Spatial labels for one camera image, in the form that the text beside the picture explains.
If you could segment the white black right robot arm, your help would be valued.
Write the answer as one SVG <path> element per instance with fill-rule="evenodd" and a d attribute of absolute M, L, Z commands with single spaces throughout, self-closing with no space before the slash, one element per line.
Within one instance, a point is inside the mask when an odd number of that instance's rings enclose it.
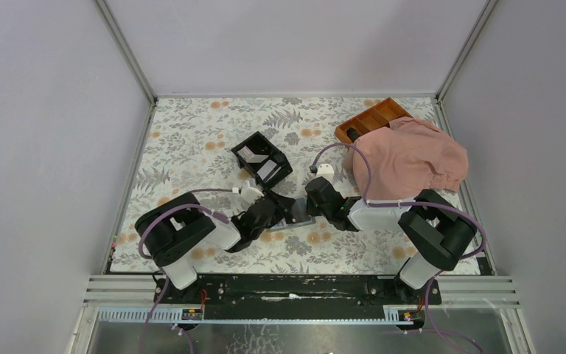
<path fill-rule="evenodd" d="M 405 262 L 393 284 L 394 296 L 410 304 L 422 295 L 422 288 L 441 271 L 452 271 L 465 258 L 476 234 L 482 234 L 471 215 L 456 209 L 434 190 L 422 190 L 404 201 L 372 201 L 344 198 L 324 177 L 306 187 L 307 209 L 325 217 L 345 232 L 403 232 L 416 253 Z"/>

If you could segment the dark grey credit card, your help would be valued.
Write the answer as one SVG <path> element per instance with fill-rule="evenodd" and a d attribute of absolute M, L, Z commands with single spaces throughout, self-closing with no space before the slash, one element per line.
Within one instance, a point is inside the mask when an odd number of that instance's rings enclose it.
<path fill-rule="evenodd" d="M 308 212 L 306 197 L 299 197 L 295 199 L 287 214 L 286 222 L 288 225 L 294 227 L 306 226 L 315 223 L 315 218 Z"/>

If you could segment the black card holder box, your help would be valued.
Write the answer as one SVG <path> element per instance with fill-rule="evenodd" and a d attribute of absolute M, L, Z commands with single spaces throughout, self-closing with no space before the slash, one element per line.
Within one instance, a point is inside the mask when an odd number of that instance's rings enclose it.
<path fill-rule="evenodd" d="M 293 172 L 285 154 L 258 131 L 233 147 L 231 152 L 239 167 L 267 189 L 274 188 Z"/>

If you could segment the stack of cards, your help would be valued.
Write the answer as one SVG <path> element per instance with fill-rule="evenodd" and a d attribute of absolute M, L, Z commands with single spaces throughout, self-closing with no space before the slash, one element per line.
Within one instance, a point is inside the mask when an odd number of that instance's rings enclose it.
<path fill-rule="evenodd" d="M 263 181 L 269 180 L 281 169 L 269 155 L 254 153 L 248 146 L 238 150 L 238 156 L 241 165 Z"/>

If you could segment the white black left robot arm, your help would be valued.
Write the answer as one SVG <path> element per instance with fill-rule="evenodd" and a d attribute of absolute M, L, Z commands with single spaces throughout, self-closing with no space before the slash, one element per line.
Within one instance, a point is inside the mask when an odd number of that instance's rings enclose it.
<path fill-rule="evenodd" d="M 193 190 L 180 195 L 140 216 L 135 222 L 140 241 L 138 252 L 152 260 L 171 284 L 171 294 L 182 303 L 195 300 L 199 293 L 190 253 L 202 241 L 237 253 L 258 239 L 265 230 L 281 222 L 295 222 L 297 202 L 271 190 L 235 187 L 230 190 L 248 203 L 238 215 L 226 216 L 202 205 Z"/>

